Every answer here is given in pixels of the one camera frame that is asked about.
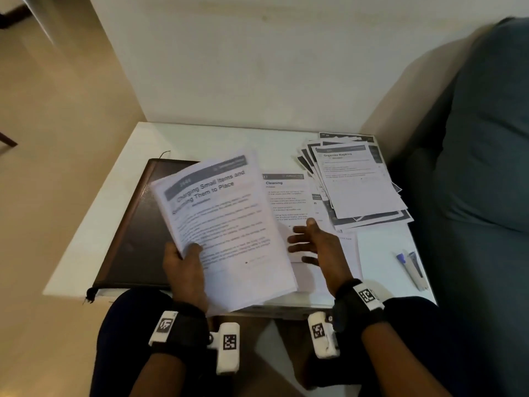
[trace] black wrist strap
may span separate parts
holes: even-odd
[[[361,280],[345,282],[336,292],[333,327],[338,333],[360,337],[364,329],[385,322],[384,305]]]
[[[175,302],[165,311],[151,337],[152,354],[169,354],[186,366],[196,366],[206,353],[209,329],[206,315],[187,302]]]

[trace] white table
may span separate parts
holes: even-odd
[[[294,156],[311,132],[258,130],[199,125],[138,123],[64,252],[43,293],[84,297],[96,278],[101,263],[120,224],[147,160],[159,157],[205,160],[223,157],[231,150],[250,146],[257,150],[263,170],[303,172]],[[381,300],[391,296],[420,295],[433,302],[431,289],[420,292],[395,259],[402,250],[414,251],[415,244],[406,224],[358,232],[364,281]],[[98,296],[114,298],[123,290],[100,290]],[[330,297],[292,293],[268,301],[268,307],[329,308]]]

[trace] marker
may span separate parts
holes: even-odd
[[[428,289],[428,282],[420,271],[415,252],[409,253],[407,257],[405,257],[403,253],[399,253],[397,259],[404,265],[404,268],[419,291]]]

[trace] leg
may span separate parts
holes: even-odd
[[[149,338],[171,298],[153,288],[133,288],[112,304],[97,337],[90,397],[127,397],[149,359]]]
[[[3,133],[0,132],[0,142],[4,142],[6,145],[8,146],[11,146],[11,147],[15,147],[18,145],[18,143],[16,143],[14,140],[12,140],[11,138],[8,138],[7,136],[5,136]]]
[[[460,329],[432,302],[420,297],[392,298],[384,302],[388,322],[417,359],[454,395],[470,395],[476,367]],[[310,385],[362,384],[362,395],[377,395],[373,366],[360,340],[338,338],[341,355],[333,360],[308,360]]]

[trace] beige floor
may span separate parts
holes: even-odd
[[[144,120],[88,0],[40,0],[0,31],[0,396],[88,394],[107,306],[41,292]]]

